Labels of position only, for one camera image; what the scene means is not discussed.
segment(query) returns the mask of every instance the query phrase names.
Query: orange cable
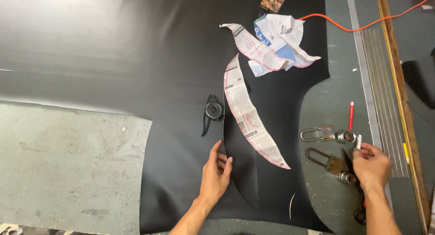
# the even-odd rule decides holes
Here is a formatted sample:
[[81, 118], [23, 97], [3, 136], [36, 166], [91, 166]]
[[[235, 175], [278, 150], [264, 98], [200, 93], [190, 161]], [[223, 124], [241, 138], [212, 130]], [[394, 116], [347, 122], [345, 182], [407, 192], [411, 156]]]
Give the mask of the orange cable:
[[318, 13], [314, 13], [314, 14], [307, 15], [307, 16], [305, 16], [305, 17], [301, 17], [301, 18], [299, 18], [298, 20], [304, 20], [304, 19], [309, 18], [309, 17], [311, 17], [311, 16], [321, 16], [321, 17], [326, 18], [328, 21], [332, 22], [335, 26], [339, 27], [340, 29], [342, 29], [342, 30], [344, 30], [344, 31], [346, 31], [346, 32], [355, 32], [355, 31], [360, 31], [360, 30], [362, 30], [362, 29], [365, 29], [365, 28], [367, 28], [367, 27], [369, 27], [369, 26], [371, 26], [371, 25], [373, 25], [373, 24], [375, 24], [375, 23], [377, 23], [377, 22], [379, 22], [379, 21], [382, 21], [382, 20], [385, 20], [385, 19], [388, 19], [388, 18], [394, 18], [394, 17], [401, 16], [401, 15], [403, 15], [403, 14], [409, 12], [410, 10], [412, 10], [412, 9], [418, 7], [418, 6], [421, 6], [421, 5], [424, 4], [426, 1], [427, 1], [427, 0], [424, 0], [424, 1], [421, 2], [420, 4], [411, 7], [410, 9], [404, 11], [404, 12], [401, 13], [401, 14], [393, 15], [393, 16], [383, 17], [383, 18], [381, 18], [381, 19], [379, 19], [379, 20], [376, 20], [376, 21], [374, 21], [374, 22], [372, 22], [372, 23], [370, 23], [370, 24], [368, 24], [368, 25], [366, 25], [366, 26], [364, 26], [364, 27], [362, 27], [362, 28], [359, 28], [359, 29], [347, 29], [347, 28], [341, 26], [340, 24], [334, 22], [334, 21], [333, 21], [332, 19], [330, 19], [329, 17], [327, 17], [327, 16], [325, 16], [325, 15], [323, 15], [323, 14], [318, 14]]

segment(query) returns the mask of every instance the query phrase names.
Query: hand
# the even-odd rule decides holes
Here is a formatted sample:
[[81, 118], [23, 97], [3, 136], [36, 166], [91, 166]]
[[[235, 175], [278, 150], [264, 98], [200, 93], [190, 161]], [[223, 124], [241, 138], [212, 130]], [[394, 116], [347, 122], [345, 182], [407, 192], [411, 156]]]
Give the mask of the hand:
[[221, 143], [220, 140], [213, 146], [210, 157], [202, 168], [201, 190], [198, 198], [212, 207], [227, 190], [233, 169], [233, 157], [227, 159], [225, 154], [218, 153]]
[[353, 168], [365, 193], [378, 188], [384, 190], [392, 169], [390, 158], [368, 143], [361, 143], [361, 150], [354, 149]]

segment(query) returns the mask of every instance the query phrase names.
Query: scissors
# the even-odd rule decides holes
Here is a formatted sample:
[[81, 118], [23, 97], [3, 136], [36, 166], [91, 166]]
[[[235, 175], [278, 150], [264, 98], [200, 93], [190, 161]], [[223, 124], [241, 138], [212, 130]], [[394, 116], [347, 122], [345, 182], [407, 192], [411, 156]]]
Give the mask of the scissors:
[[[349, 173], [355, 175], [355, 171], [353, 169], [353, 164], [352, 164], [352, 161], [349, 158], [348, 154], [346, 153], [346, 151], [344, 149], [341, 149], [341, 153], [343, 155], [343, 158], [345, 159], [346, 165], [347, 165], [347, 167], [349, 169]], [[359, 200], [360, 200], [360, 206], [354, 212], [354, 219], [359, 224], [366, 225], [365, 196], [364, 196], [364, 191], [362, 190], [360, 182], [358, 180], [358, 177], [357, 177], [356, 182], [355, 182], [355, 187], [358, 190], [358, 195], [359, 195]]]

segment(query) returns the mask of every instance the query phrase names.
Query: wooden edge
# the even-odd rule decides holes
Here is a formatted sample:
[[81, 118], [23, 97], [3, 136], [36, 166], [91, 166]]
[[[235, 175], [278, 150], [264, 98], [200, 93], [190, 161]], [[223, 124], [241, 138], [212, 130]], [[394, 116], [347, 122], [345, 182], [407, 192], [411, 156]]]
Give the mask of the wooden edge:
[[[390, 16], [388, 0], [378, 0], [379, 12], [382, 17]], [[402, 121], [405, 143], [409, 153], [409, 167], [411, 169], [412, 182], [414, 192], [416, 193], [417, 208], [420, 215], [421, 228], [423, 234], [428, 233], [428, 225], [430, 223], [430, 207], [428, 194], [426, 191], [423, 174], [421, 172], [420, 156], [416, 141], [416, 133], [414, 132], [414, 124], [412, 122], [412, 114], [409, 109], [408, 95], [406, 93], [405, 79], [403, 77], [402, 66], [400, 63], [399, 49], [394, 38], [393, 23], [391, 19], [382, 21], [382, 29], [384, 31], [385, 43], [389, 55], [391, 71], [393, 74], [394, 87], [396, 90], [397, 102], [399, 105], [400, 118]]]

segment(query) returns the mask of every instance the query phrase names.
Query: phone screen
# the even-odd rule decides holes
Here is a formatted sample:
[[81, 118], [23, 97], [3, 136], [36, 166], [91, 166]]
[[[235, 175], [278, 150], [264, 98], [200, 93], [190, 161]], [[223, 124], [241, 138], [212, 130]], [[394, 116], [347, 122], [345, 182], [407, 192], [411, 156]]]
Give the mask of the phone screen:
[[264, 13], [278, 13], [285, 0], [261, 0], [258, 9]]

